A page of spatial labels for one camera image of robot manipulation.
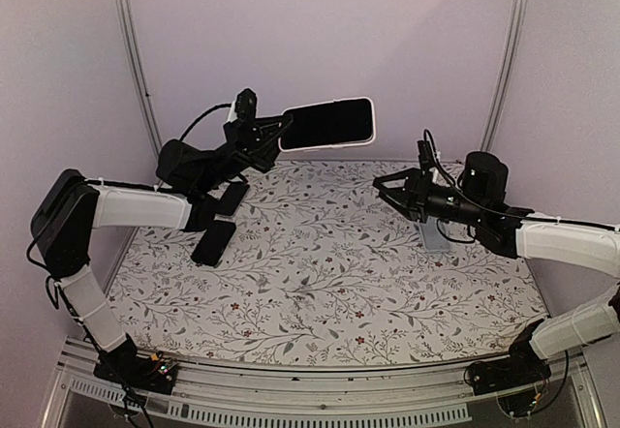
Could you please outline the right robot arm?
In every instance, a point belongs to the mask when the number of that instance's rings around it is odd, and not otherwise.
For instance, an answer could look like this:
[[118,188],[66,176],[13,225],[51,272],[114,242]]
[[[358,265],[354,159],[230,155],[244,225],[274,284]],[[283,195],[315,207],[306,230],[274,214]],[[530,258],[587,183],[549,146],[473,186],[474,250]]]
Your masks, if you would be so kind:
[[[440,185],[432,152],[419,149],[420,166],[379,176],[380,198],[405,218],[429,218],[464,225],[491,253],[509,259],[554,260],[619,276],[619,229],[588,222],[549,218],[504,202],[509,170],[487,152],[471,152],[457,182]],[[539,360],[598,342],[619,331],[619,288],[613,286],[558,317],[530,324],[514,340],[501,377],[521,385],[535,374]]]

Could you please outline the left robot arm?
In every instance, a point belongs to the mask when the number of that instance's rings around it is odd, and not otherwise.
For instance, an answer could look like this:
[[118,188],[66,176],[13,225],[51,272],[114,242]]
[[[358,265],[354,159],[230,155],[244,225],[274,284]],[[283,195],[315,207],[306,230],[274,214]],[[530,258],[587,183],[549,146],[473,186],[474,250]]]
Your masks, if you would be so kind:
[[279,154],[278,140],[292,123],[289,114],[238,116],[225,123],[226,141],[215,150],[172,139],[159,156],[159,185],[87,179],[74,168],[64,170],[54,182],[31,221],[28,248],[39,251],[36,266],[54,282],[94,345],[108,352],[106,365],[122,382],[137,382],[144,365],[125,348],[130,339],[90,266],[92,230],[152,227],[199,232],[202,239],[193,260],[215,264],[234,229],[218,219],[230,217],[249,189],[243,171],[270,171]]

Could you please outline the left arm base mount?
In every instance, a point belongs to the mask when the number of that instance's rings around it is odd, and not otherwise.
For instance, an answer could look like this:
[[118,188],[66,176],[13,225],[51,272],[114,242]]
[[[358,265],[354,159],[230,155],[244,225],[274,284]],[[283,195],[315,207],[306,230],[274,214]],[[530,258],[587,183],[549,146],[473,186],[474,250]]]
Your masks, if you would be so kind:
[[177,374],[175,360],[160,352],[139,355],[134,349],[103,352],[93,371],[100,380],[164,395],[172,394]]

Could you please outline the light blue phone case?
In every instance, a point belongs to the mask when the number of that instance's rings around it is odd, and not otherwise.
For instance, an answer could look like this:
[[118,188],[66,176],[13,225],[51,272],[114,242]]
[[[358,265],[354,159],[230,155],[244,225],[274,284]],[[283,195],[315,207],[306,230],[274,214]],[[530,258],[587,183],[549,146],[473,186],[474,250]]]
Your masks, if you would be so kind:
[[440,234],[437,219],[429,218],[418,225],[423,248],[430,254],[444,254],[450,251],[450,243]]

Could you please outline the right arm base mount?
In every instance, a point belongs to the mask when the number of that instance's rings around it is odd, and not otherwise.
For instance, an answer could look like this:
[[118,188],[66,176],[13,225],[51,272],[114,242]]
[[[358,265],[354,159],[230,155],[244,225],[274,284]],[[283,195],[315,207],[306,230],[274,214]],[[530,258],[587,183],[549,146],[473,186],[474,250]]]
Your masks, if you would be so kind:
[[507,356],[473,362],[465,369],[463,381],[475,395],[506,391],[496,399],[500,410],[510,418],[525,418],[538,408],[550,377],[544,361],[523,362]]

